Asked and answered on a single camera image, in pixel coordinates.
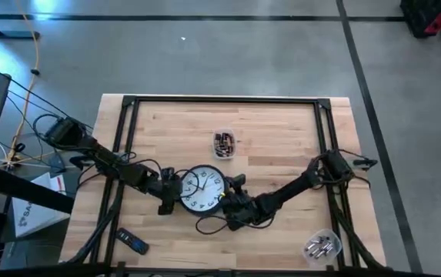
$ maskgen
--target wooden table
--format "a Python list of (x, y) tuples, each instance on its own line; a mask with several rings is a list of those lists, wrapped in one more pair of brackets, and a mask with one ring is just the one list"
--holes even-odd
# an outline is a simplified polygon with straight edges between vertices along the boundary
[[(114, 140), (122, 97), (102, 96), (93, 135), (108, 148)], [(359, 152), (349, 100), (331, 98), (331, 104), (339, 147)], [(230, 161), (212, 156), (212, 132), (223, 127), (232, 128), (238, 140), (237, 155)], [(310, 105), (142, 102), (132, 151), (138, 154), (137, 159), (155, 159), (162, 167), (176, 170), (210, 164), (225, 175), (245, 173), (245, 188), (250, 195), (258, 195), (299, 176), (309, 160), (319, 154), (319, 147)], [(356, 173), (365, 177), (362, 172)], [(104, 182), (105, 178), (99, 177), (80, 188), (61, 260), (71, 258), (95, 228)], [(368, 185), (351, 181), (348, 196), (356, 233), (385, 264)], [(158, 199), (126, 187), (119, 226), (149, 243), (150, 250), (138, 255), (117, 242), (114, 265), (124, 261), (128, 267), (145, 268), (317, 269), (309, 267), (301, 248), (315, 232), (331, 229), (324, 189), (309, 190), (288, 201), (267, 229), (224, 229), (215, 235), (199, 234), (195, 230), (198, 218), (179, 204), (171, 215), (157, 215), (159, 204)], [(204, 223), (212, 229), (219, 225), (215, 219)], [(103, 235), (99, 261), (103, 261), (106, 242), (107, 233)]]

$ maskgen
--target clock face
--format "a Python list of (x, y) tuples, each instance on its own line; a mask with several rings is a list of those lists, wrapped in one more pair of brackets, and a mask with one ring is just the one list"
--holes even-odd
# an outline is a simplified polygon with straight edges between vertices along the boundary
[(220, 208), (219, 196), (227, 190), (223, 174), (211, 165), (198, 165), (182, 177), (182, 205), (195, 215), (210, 215)]

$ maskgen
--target clear plastic container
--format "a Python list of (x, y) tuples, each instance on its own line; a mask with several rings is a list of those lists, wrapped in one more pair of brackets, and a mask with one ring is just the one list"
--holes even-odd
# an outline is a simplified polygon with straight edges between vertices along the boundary
[(331, 265), (340, 251), (342, 251), (342, 242), (329, 229), (319, 230), (302, 247), (302, 255), (311, 265)]
[[(232, 136), (232, 153), (230, 156), (227, 157), (221, 157), (219, 155), (217, 155), (217, 152), (215, 150), (215, 135), (217, 134), (222, 134), (222, 133), (227, 133), (230, 134)], [(234, 134), (234, 131), (230, 128), (218, 128), (213, 132), (213, 137), (212, 137), (212, 151), (213, 151), (213, 156), (217, 159), (221, 159), (221, 160), (228, 160), (228, 159), (233, 159), (234, 156), (236, 156), (236, 151), (237, 151), (237, 145), (236, 145), (236, 135)]]

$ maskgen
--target gray floor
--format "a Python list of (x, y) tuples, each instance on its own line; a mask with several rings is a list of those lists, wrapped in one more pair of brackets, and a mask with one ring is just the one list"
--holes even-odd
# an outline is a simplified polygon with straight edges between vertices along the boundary
[[(30, 13), (59, 15), (339, 14), (334, 0), (21, 2)], [(344, 3), (350, 16), (401, 15), (399, 0)], [(0, 13), (18, 10), (12, 0), (0, 0)], [(345, 96), (352, 102), (362, 152), (378, 157), (340, 22), (32, 24), (42, 34), (42, 75), (35, 91), (83, 122), (93, 124), (103, 93)], [(26, 25), (0, 20), (0, 28), (25, 30)], [(440, 38), (417, 40), (401, 22), (353, 22), (351, 28), (422, 266), (441, 274)], [(31, 41), (0, 41), (0, 70), (22, 84), (28, 84), (34, 60)], [(23, 95), (15, 86), (12, 90)], [(31, 107), (28, 119), (37, 115)], [(7, 103), (1, 141), (9, 142), (19, 120)], [(36, 155), (40, 150), (32, 144), (29, 153)], [(382, 169), (375, 167), (369, 178), (388, 264), (407, 271)], [(54, 249), (32, 251), (57, 259)]]

